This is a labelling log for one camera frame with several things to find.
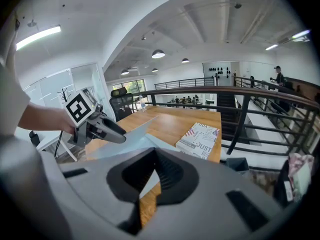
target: trash bin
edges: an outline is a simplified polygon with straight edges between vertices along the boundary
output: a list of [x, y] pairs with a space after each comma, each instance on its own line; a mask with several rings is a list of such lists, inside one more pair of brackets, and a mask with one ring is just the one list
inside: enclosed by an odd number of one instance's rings
[[240, 158], [227, 158], [225, 160], [225, 165], [233, 169], [237, 173], [241, 174], [245, 178], [249, 178], [250, 170], [248, 166], [247, 159], [245, 157]]

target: human arm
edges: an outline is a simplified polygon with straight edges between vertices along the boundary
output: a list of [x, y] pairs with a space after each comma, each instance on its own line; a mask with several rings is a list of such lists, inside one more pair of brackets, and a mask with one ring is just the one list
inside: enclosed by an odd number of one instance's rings
[[75, 125], [64, 109], [38, 106], [31, 102], [18, 126], [34, 131], [64, 131], [70, 134], [75, 131]]

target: white table leg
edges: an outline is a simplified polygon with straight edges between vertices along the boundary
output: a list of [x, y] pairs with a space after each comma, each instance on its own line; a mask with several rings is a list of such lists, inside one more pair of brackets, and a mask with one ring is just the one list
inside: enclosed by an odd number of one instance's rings
[[70, 155], [70, 157], [72, 157], [72, 159], [76, 162], [78, 162], [78, 159], [74, 156], [74, 154], [71, 153], [71, 151], [69, 150], [69, 148], [67, 147], [67, 145], [63, 142], [63, 140], [60, 140], [61, 145], [64, 147], [65, 151]]

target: wooden table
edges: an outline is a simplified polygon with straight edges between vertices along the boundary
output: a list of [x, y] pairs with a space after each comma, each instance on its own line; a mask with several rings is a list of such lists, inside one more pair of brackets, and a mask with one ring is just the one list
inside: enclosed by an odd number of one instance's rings
[[[220, 112], [210, 112], [196, 109], [170, 108], [160, 106], [147, 106], [146, 111], [138, 111], [117, 122], [127, 132], [139, 127], [155, 118], [149, 126], [147, 133], [158, 139], [176, 146], [178, 140], [195, 124], [201, 123], [220, 129], [218, 138], [208, 156], [208, 160], [219, 163], [221, 155], [221, 115]], [[90, 153], [104, 146], [107, 141], [93, 139], [86, 147], [87, 159]], [[156, 196], [161, 193], [160, 183], [157, 183], [143, 198], [140, 199], [140, 217], [144, 226], [156, 211]]]

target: water bottle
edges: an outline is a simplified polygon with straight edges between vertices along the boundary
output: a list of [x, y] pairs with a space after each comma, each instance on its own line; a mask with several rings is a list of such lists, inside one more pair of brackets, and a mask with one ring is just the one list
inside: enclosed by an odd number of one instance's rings
[[146, 111], [147, 110], [146, 104], [145, 104], [144, 98], [142, 97], [141, 94], [140, 94], [139, 98], [140, 98], [140, 105], [141, 105], [142, 111]]

